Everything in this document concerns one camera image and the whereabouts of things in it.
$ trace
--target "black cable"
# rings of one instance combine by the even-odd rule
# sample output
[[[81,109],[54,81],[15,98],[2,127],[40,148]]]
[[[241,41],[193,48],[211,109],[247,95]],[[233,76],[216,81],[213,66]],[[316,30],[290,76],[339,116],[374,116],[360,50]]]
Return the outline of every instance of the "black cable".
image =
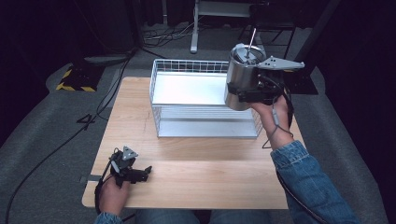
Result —
[[[129,61],[131,61],[132,56],[128,58],[127,61],[125,61],[121,68],[120,68],[120,73],[119,76],[117,77],[116,81],[113,83],[113,85],[111,86],[110,90],[107,92],[107,94],[105,95],[105,97],[103,97],[103,99],[101,100],[101,102],[99,103],[99,105],[96,107],[96,115],[104,120],[108,120],[106,118],[103,118],[100,114],[106,109],[106,107],[110,104],[111,100],[114,98],[114,96],[116,95],[117,89],[120,87],[120,83],[121,83],[121,78],[122,75],[124,73],[125,67],[126,65],[129,63]],[[99,110],[100,105],[103,103],[103,101],[107,98],[107,96],[111,93],[111,91],[113,90],[114,86],[116,86],[116,89],[113,91],[113,93],[111,94],[110,99],[107,101],[107,103]]]
[[[286,185],[284,179],[282,178],[282,176],[280,175],[280,173],[278,171],[276,171],[276,176],[277,179],[279,180],[280,185],[283,187],[283,189],[291,196],[291,198],[297,202],[297,204],[299,204],[312,218],[314,218],[316,221],[318,221],[319,223],[322,224],[326,224],[327,222],[320,216],[318,216],[315,212],[313,212],[311,209],[309,209],[303,202],[301,202],[296,196],[295,194],[288,188],[288,186]]]
[[[292,122],[292,116],[293,116],[293,114],[294,114],[294,107],[293,107],[293,105],[292,105],[292,103],[291,103],[291,94],[290,94],[290,92],[289,92],[289,89],[287,88],[287,87],[285,87],[285,88],[281,88],[275,81],[273,81],[271,78],[269,78],[269,77],[266,77],[266,76],[261,76],[261,78],[263,78],[263,79],[265,79],[266,81],[269,81],[269,82],[271,82],[272,84],[274,84],[278,89],[279,89],[279,91],[281,91],[282,92],[282,95],[283,95],[283,97],[285,98],[285,100],[286,100],[286,104],[288,105],[288,119],[289,119],[289,127],[290,127],[290,125],[291,125],[291,122]],[[277,130],[277,128],[280,128],[280,129],[282,129],[278,124],[276,125],[276,129],[273,131],[273,133],[272,134],[274,134],[275,133],[275,131]],[[277,178],[279,179],[279,182],[280,182],[280,185],[283,187],[283,189],[289,194],[289,196],[295,201],[295,202],[297,202],[297,204],[299,204],[311,217],[313,217],[316,221],[318,221],[319,223],[323,223],[323,224],[326,224],[327,222],[322,218],[322,217],[320,217],[320,216],[318,216],[315,212],[313,212],[312,210],[310,210],[303,202],[301,202],[299,199],[298,199],[298,197],[289,189],[289,187],[287,186],[287,184],[285,183],[285,181],[283,180],[283,178],[282,178],[282,176],[280,175],[280,173],[278,172],[278,171],[276,171],[276,175],[277,175]]]
[[[148,50],[148,49],[144,49],[144,48],[142,48],[142,47],[139,47],[139,48],[141,48],[141,49],[142,49],[143,51],[145,51],[146,53],[152,54],[152,55],[157,56],[157,57],[160,57],[160,58],[162,58],[162,59],[167,59],[166,57],[164,57],[164,56],[162,56],[162,55],[160,55],[160,54],[154,53],[154,52],[152,52],[152,51],[150,51],[150,50]]]
[[[82,18],[84,19],[85,23],[87,24],[88,28],[90,29],[91,33],[93,34],[93,36],[95,37],[95,39],[107,50],[114,52],[114,53],[121,53],[121,54],[125,54],[128,53],[128,51],[117,51],[114,50],[110,47],[108,47],[100,38],[99,36],[96,34],[96,32],[93,30],[92,26],[90,25],[90,22],[88,21],[87,17],[84,15],[84,12],[82,11],[81,7],[78,5],[78,3],[76,2],[76,0],[73,0],[76,8],[78,9],[79,14],[82,16]]]
[[[125,70],[125,67],[126,67],[126,65],[128,64],[128,62],[129,61],[131,61],[131,59],[132,59],[132,55],[128,58],[128,60],[122,65],[122,67],[121,67],[121,70],[120,70],[120,77],[122,77],[122,74],[123,74],[123,72],[124,72],[124,70]],[[105,110],[105,108],[107,107],[107,105],[110,103],[110,101],[111,101],[111,99],[114,97],[114,95],[115,95],[115,92],[116,91],[114,91],[113,92],[113,94],[112,94],[112,96],[111,96],[111,98],[110,98],[110,100],[105,104],[105,106],[102,108],[102,109],[100,109],[99,111],[98,110],[96,110],[96,115],[91,119],[91,120],[88,120],[88,122],[83,126],[83,127],[81,127],[77,132],[75,132],[71,137],[69,137],[66,141],[64,141],[60,146],[58,146],[55,150],[53,150],[47,157],[45,157],[43,160],[41,160],[24,178],[23,178],[23,180],[21,181],[21,183],[15,188],[15,190],[14,190],[14,192],[12,193],[12,195],[11,195],[11,198],[9,199],[9,201],[8,201],[8,206],[7,206],[7,211],[6,211],[6,224],[8,224],[8,220],[9,220],[9,213],[10,213],[10,210],[11,210],[11,205],[12,205],[12,203],[13,203],[13,201],[14,201],[14,198],[15,198],[15,196],[17,195],[17,193],[18,193],[18,191],[20,190],[20,188],[22,187],[22,185],[24,184],[24,182],[32,175],[32,173],[34,173],[35,172],[35,170],[37,170],[38,169],[38,167],[40,167],[41,166],[41,164],[43,164],[49,157],[51,157],[53,154],[55,154],[57,151],[59,151],[62,147],[64,147],[67,143],[69,143],[71,140],[73,140],[79,133],[81,133],[83,130],[85,130],[91,123],[93,123],[95,120],[96,120],[96,118],[98,118],[99,116],[100,116],[100,114]]]
[[[74,133],[71,137],[69,137],[65,142],[63,142],[60,146],[58,146],[55,150],[53,150],[47,157],[45,157],[41,162],[39,162],[35,168],[33,168],[28,175],[25,176],[25,178],[21,181],[21,183],[16,187],[14,192],[11,195],[11,198],[8,201],[8,206],[7,206],[7,211],[6,211],[6,224],[8,224],[9,220],[9,212],[11,210],[11,205],[12,202],[14,201],[15,196],[17,195],[19,189],[23,185],[23,183],[32,175],[32,173],[42,164],[44,161],[46,161],[49,157],[51,157],[53,154],[55,154],[59,149],[64,147],[67,143],[69,143],[71,140],[73,140],[79,133],[81,133],[84,129],[86,129],[94,120],[96,119],[96,116],[93,117],[93,119],[89,120],[82,128],[80,128],[76,133]]]

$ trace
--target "silver cylinder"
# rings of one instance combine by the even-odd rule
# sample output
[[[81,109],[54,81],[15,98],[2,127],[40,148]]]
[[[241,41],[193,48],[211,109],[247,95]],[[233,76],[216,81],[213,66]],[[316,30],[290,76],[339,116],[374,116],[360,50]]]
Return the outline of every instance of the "silver cylinder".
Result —
[[[239,102],[239,98],[236,94],[229,92],[228,84],[232,83],[238,89],[255,88],[259,83],[258,74],[259,69],[256,67],[258,63],[265,61],[265,52],[256,46],[251,46],[249,55],[253,55],[255,58],[253,61],[246,62],[241,57],[241,50],[238,51],[239,46],[236,46],[231,50],[230,63],[227,71],[227,82],[224,93],[225,104],[233,110],[247,110],[249,105],[246,102]]]

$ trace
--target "jacket sleeve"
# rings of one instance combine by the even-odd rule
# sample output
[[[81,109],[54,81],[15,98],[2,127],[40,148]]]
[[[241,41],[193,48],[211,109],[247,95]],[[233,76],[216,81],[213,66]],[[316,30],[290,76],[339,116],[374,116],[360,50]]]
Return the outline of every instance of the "jacket sleeve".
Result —
[[[122,220],[114,214],[101,213],[97,216],[94,224],[122,224]]]
[[[307,208],[327,223],[359,223],[318,161],[299,141],[271,152],[276,170],[288,189]],[[295,223],[317,223],[287,192],[291,217]]]

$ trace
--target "white wire basket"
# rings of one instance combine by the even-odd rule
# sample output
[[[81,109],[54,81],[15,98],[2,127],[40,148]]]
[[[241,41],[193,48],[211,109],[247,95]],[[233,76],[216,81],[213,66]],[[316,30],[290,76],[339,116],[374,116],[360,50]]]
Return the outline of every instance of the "white wire basket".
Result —
[[[155,60],[149,97],[159,137],[257,138],[260,116],[224,103],[228,62]]]

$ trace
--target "cable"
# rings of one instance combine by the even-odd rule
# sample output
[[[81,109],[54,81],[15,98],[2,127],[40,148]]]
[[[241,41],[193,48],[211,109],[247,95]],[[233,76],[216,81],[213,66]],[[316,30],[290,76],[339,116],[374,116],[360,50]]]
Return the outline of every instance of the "cable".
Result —
[[[294,113],[294,107],[291,103],[291,95],[290,95],[290,91],[288,88],[281,88],[275,81],[273,81],[271,78],[266,77],[266,76],[261,76],[261,78],[265,79],[266,81],[271,82],[272,84],[274,84],[281,92],[283,97],[286,100],[286,104],[288,105],[288,119],[289,119],[289,127],[291,125],[291,121],[292,121],[292,116]],[[277,114],[276,114],[276,110],[275,110],[275,106],[274,103],[276,102],[277,97],[274,97],[273,99],[273,103],[272,103],[272,107],[273,107],[273,116],[274,116],[274,122],[276,124],[276,128],[274,129],[274,131],[271,133],[271,135],[268,137],[268,140],[264,143],[264,145],[262,146],[262,148],[264,148],[265,144],[268,143],[269,139],[274,135],[274,133],[276,132],[276,130],[279,128],[284,132],[290,133],[292,135],[291,132],[281,128],[279,126],[279,121],[277,118]],[[319,223],[323,223],[326,224],[327,222],[320,216],[318,216],[315,212],[313,212],[312,210],[310,210],[303,202],[301,202],[297,196],[289,189],[289,187],[286,185],[285,181],[283,180],[282,176],[280,175],[280,173],[278,171],[276,171],[276,175],[277,178],[279,179],[279,182],[281,184],[281,186],[283,187],[283,189],[289,194],[289,196],[295,201],[297,202],[297,204],[299,204],[311,217],[313,217],[316,221],[318,221]]]
[[[11,198],[8,201],[8,206],[7,206],[7,211],[6,211],[6,224],[8,224],[8,220],[9,220],[9,212],[11,210],[11,205],[12,202],[14,201],[15,196],[17,195],[19,189],[21,188],[21,186],[23,185],[23,183],[32,175],[32,173],[41,165],[44,163],[44,161],[46,161],[49,157],[51,157],[53,154],[55,154],[57,151],[59,151],[59,149],[61,149],[62,147],[64,147],[67,143],[69,143],[71,140],[73,140],[79,133],[81,133],[86,127],[88,127],[88,125],[90,125],[94,120],[96,119],[96,116],[93,117],[93,119],[89,120],[82,128],[80,128],[76,133],[74,133],[71,137],[69,137],[65,142],[63,142],[60,146],[58,146],[55,150],[53,150],[47,157],[45,157],[41,162],[39,162],[35,168],[33,168],[28,175],[25,176],[25,178],[22,180],[22,182],[16,187],[16,189],[14,190],[14,192],[11,195]]]
[[[131,61],[132,57],[130,57],[127,61],[125,61],[121,68],[120,68],[120,73],[119,76],[117,77],[116,81],[113,83],[113,85],[111,86],[110,90],[107,92],[107,94],[105,95],[105,97],[101,100],[101,102],[99,103],[99,105],[96,107],[96,116],[98,116],[101,119],[105,119],[108,120],[106,118],[103,118],[100,114],[105,110],[105,108],[110,104],[111,100],[114,98],[114,96],[116,95],[117,89],[120,87],[120,82],[121,82],[121,78],[122,75],[124,73],[125,67],[126,65],[129,63],[129,61]],[[111,91],[113,90],[114,86],[116,86],[116,89],[113,91],[113,93],[111,94],[110,99],[108,99],[107,103],[101,108],[99,109],[100,105],[103,103],[103,101],[107,98],[107,96],[111,93]]]
[[[283,189],[291,196],[291,198],[297,202],[297,204],[299,204],[312,218],[314,218],[316,221],[318,221],[319,223],[322,224],[326,224],[327,222],[320,216],[318,216],[315,212],[313,212],[311,209],[309,209],[303,202],[301,202],[293,192],[291,192],[291,190],[288,188],[288,186],[286,185],[284,179],[282,178],[282,176],[280,175],[280,173],[278,171],[276,171],[276,176],[279,180],[280,185],[283,187]]]
[[[107,50],[114,52],[114,53],[121,53],[121,54],[125,54],[128,53],[128,51],[117,51],[114,50],[110,47],[108,47],[100,38],[99,36],[96,34],[96,32],[93,30],[92,26],[90,25],[90,22],[88,21],[87,17],[85,17],[84,12],[82,11],[81,7],[78,5],[78,3],[76,2],[76,0],[73,0],[76,8],[78,9],[79,14],[82,16],[82,18],[84,19],[85,23],[87,24],[88,28],[90,29],[91,33],[93,34],[93,36],[95,37],[95,39]]]
[[[128,64],[128,62],[129,61],[131,61],[131,59],[132,59],[132,57],[133,57],[133,55],[130,55],[130,57],[128,58],[128,60],[126,61],[126,62],[124,62],[124,64],[122,65],[122,67],[121,67],[121,70],[120,70],[120,76],[119,76],[119,81],[118,81],[118,86],[120,85],[120,77],[122,77],[122,74],[123,74],[123,72],[124,72],[124,70],[125,70],[125,67],[126,67],[126,65]],[[18,191],[20,190],[20,188],[22,187],[22,185],[24,184],[24,182],[32,175],[32,173],[34,173],[35,172],[35,170],[37,170],[38,169],[38,167],[40,167],[41,166],[41,164],[43,164],[49,157],[51,157],[53,154],[55,154],[57,151],[59,151],[62,147],[64,147],[66,144],[68,144],[71,140],[73,140],[79,133],[81,133],[83,130],[85,130],[91,123],[93,123],[95,120],[96,120],[96,118],[98,118],[98,117],[100,117],[100,114],[105,110],[105,108],[107,107],[107,105],[110,103],[110,101],[111,101],[111,99],[114,97],[114,95],[115,95],[115,92],[116,91],[114,91],[113,92],[113,94],[112,94],[112,96],[111,96],[111,98],[110,98],[110,100],[109,101],[107,101],[107,103],[105,104],[105,106],[102,108],[102,109],[100,109],[99,111],[98,111],[98,107],[96,108],[96,115],[91,119],[91,120],[88,120],[88,122],[83,126],[83,127],[81,127],[77,132],[75,132],[71,137],[69,137],[66,141],[64,141],[60,146],[58,146],[57,148],[55,148],[48,156],[46,156],[43,160],[41,160],[24,178],[23,178],[23,180],[21,181],[21,183],[15,188],[15,190],[14,190],[14,192],[12,193],[12,195],[11,195],[11,197],[10,197],[10,199],[9,199],[9,201],[8,201],[8,206],[7,206],[7,211],[6,211],[6,224],[8,224],[8,220],[9,220],[9,213],[10,213],[10,210],[11,210],[11,206],[12,206],[12,203],[13,203],[13,201],[14,201],[14,198],[15,198],[15,196],[17,195],[17,193],[18,193]]]

